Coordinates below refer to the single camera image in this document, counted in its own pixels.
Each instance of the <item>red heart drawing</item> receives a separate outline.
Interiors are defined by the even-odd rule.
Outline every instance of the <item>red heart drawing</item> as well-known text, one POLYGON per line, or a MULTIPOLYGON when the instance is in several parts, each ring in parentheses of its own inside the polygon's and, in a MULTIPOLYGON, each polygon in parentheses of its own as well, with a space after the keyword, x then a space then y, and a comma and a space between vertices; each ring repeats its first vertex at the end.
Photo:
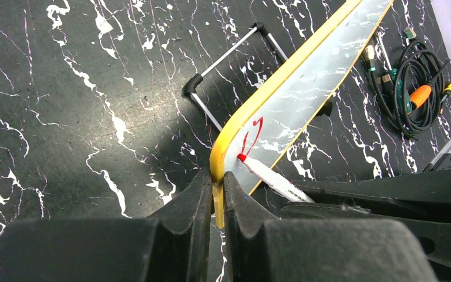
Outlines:
POLYGON ((248 133, 249 133, 249 132, 247 132, 246 135, 244 136, 244 139, 243 139, 243 148, 241 149, 241 154, 243 154, 243 155, 248 156, 248 154, 249 154, 250 151, 251 151, 251 148, 253 148, 253 146, 254 146, 255 143, 257 142, 258 137, 260 136, 260 132, 262 131, 262 126, 264 125, 264 117, 261 117, 261 118, 259 118, 258 120, 254 120, 254 121, 253 121, 253 126, 257 126, 257 124, 260 124, 260 125, 258 126, 257 136, 255 137, 255 141, 253 141, 253 144, 250 146, 250 149, 246 152, 246 154, 244 153, 244 149, 245 149, 245 147, 246 147, 246 138, 248 138, 248 133))

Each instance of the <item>black plastic connector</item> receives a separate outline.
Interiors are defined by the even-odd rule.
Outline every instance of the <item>black plastic connector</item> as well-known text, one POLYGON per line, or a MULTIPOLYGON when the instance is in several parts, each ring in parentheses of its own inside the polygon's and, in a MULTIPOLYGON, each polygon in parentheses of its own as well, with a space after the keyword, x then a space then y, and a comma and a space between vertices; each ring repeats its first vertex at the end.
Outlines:
POLYGON ((266 37, 269 34, 267 30, 267 26, 263 22, 256 22, 253 27, 257 28, 257 31, 263 36, 266 37))
POLYGON ((203 81, 201 74, 197 73, 193 78, 191 78, 186 85, 184 85, 184 94, 190 96, 191 93, 196 93, 196 86, 198 86, 203 81))

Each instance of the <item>orange screwdriver handle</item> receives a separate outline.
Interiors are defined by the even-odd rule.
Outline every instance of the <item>orange screwdriver handle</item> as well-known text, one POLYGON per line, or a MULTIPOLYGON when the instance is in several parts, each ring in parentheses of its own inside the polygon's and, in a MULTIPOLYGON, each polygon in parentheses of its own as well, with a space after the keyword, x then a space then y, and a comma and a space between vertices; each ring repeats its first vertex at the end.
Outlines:
POLYGON ((429 85, 423 85, 419 88, 417 88, 411 95, 410 95, 410 102, 412 103, 412 110, 415 110, 419 107, 421 107, 425 101, 428 99, 429 95, 431 94, 431 86, 429 85))

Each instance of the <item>tabletop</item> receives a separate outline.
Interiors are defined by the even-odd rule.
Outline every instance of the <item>tabletop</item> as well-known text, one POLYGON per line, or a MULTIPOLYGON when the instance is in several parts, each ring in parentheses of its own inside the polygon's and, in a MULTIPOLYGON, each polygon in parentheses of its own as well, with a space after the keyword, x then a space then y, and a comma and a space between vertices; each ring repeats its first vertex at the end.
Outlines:
MULTIPOLYGON (((208 166, 218 132, 184 84, 265 22, 287 55, 344 0, 0 0, 0 233, 15 220, 145 217, 208 166)), ((428 0, 395 0, 379 32, 391 60, 402 30, 447 59, 428 0)), ((252 36, 198 95, 222 124, 280 65, 252 36)), ((445 74, 451 80, 451 68, 445 74)), ((356 181, 419 173, 451 137, 451 99, 407 140, 377 106, 364 62, 276 166, 290 180, 356 181)), ((253 197, 282 204, 260 187, 253 197)), ((209 280, 224 278, 211 227, 209 280)))

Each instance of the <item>marker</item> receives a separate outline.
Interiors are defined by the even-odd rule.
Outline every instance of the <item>marker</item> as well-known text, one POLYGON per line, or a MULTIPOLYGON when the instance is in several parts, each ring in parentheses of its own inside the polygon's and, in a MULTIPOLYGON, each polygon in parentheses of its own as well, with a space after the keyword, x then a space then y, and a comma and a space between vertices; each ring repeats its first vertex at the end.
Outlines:
POLYGON ((251 173, 258 176, 263 182, 269 185, 270 188, 281 194, 289 201, 315 203, 314 200, 307 196, 302 190, 296 188, 286 178, 279 173, 274 172, 263 163, 247 157, 244 154, 239 154, 238 159, 251 173))

